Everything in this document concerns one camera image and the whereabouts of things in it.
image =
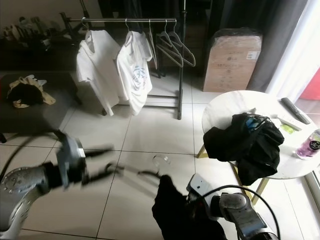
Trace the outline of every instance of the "bottle label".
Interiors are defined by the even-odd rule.
[[[318,151],[320,149],[320,141],[311,141],[309,143],[309,147],[313,150],[313,151]]]

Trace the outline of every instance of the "white t-shirt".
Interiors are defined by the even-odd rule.
[[[152,89],[147,61],[152,52],[145,33],[130,31],[128,41],[121,47],[116,65],[133,115],[137,115],[145,105],[148,93]]]
[[[119,78],[115,59],[120,50],[117,42],[105,31],[90,31],[81,41],[76,57],[79,82],[90,82],[95,95],[106,112],[112,116],[112,107],[128,95]]]

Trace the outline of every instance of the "clothing rack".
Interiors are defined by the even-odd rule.
[[[186,34],[186,0],[183,1],[183,11],[181,18],[181,42],[185,43],[185,34]],[[66,29],[69,29],[69,22],[82,22],[82,23],[172,23],[176,22],[176,18],[69,18],[65,14],[61,14]],[[182,97],[183,97],[183,77],[184,69],[183,67],[179,68],[179,90],[176,96],[171,95],[152,95],[149,94],[149,98],[162,98],[162,99],[177,99],[177,106],[163,106],[163,105],[144,105],[144,108],[159,108],[159,109],[177,109],[177,119],[181,120],[182,118]],[[106,111],[102,110],[102,115],[106,115]]]

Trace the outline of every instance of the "black cable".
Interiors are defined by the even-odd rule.
[[[277,221],[277,218],[276,218],[276,215],[274,213],[274,211],[272,210],[272,208],[269,206],[269,204],[266,202],[266,200],[264,200],[264,198],[262,196],[260,196],[258,193],[256,193],[255,191],[247,188],[247,187],[244,187],[244,186],[238,186],[238,185],[225,185],[225,186],[220,186],[216,189],[213,189],[211,191],[208,191],[206,194],[198,197],[196,200],[194,200],[194,202],[199,202],[199,201],[202,201],[205,197],[209,196],[210,194],[213,194],[217,191],[220,191],[222,189],[228,189],[228,188],[234,188],[234,189],[242,189],[242,190],[246,190],[246,191],[249,191],[251,193],[253,193],[254,195],[256,195],[259,199],[261,199],[263,201],[263,203],[266,205],[266,207],[269,209],[270,213],[272,214],[272,217],[273,217],[273,220],[274,220],[274,223],[275,223],[275,226],[276,226],[276,233],[277,233],[277,237],[279,240],[281,240],[280,238],[280,228],[279,228],[279,224],[278,224],[278,221]]]
[[[53,130],[52,131],[54,134],[60,134],[60,131],[56,131],[56,130]],[[6,171],[9,167],[9,165],[11,164],[12,160],[14,159],[14,157],[17,155],[17,153],[25,146],[27,145],[28,143],[30,143],[32,140],[34,140],[35,138],[41,136],[41,135],[44,135],[43,132],[41,133],[36,133],[36,134],[33,134],[32,136],[30,136],[29,138],[27,138],[25,141],[23,141],[21,143],[20,146],[18,146],[14,152],[11,154],[11,156],[8,158],[8,160],[6,161],[2,171],[1,171],[1,174],[0,174],[0,182],[2,181],[2,179],[4,178],[5,174],[6,174]]]

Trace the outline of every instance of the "round table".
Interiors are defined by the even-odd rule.
[[[292,115],[280,104],[276,97],[259,91],[230,91],[214,98],[205,108],[202,114],[202,129],[206,133],[212,127],[226,129],[231,125],[232,116],[256,109],[257,113],[264,115],[286,115],[293,118]],[[280,162],[277,167],[277,173],[267,178],[263,178],[257,192],[259,194],[264,190],[268,179],[293,179],[303,177],[312,172],[320,164],[320,154],[316,154],[309,160],[303,160],[296,156],[295,150],[317,129],[317,126],[310,118],[310,124],[302,124],[300,131],[292,134],[285,134],[284,142],[280,148]],[[198,158],[208,157],[204,153],[205,147],[202,146]]]

